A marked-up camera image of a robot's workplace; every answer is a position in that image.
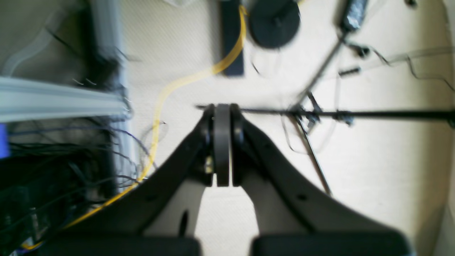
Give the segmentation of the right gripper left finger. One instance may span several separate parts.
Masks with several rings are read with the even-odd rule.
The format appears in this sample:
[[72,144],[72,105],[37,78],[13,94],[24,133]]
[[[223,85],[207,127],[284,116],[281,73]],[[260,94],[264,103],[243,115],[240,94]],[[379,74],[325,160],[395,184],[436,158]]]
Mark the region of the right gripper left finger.
[[200,256],[193,237],[200,200],[212,175],[210,153],[215,106],[145,182],[92,216],[60,232],[40,256]]

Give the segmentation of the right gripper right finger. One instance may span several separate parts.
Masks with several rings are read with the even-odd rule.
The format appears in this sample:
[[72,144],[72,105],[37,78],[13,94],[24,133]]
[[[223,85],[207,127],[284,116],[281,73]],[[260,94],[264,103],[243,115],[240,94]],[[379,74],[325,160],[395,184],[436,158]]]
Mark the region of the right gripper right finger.
[[255,208],[252,256],[414,256],[408,239],[327,195],[230,106],[233,182]]

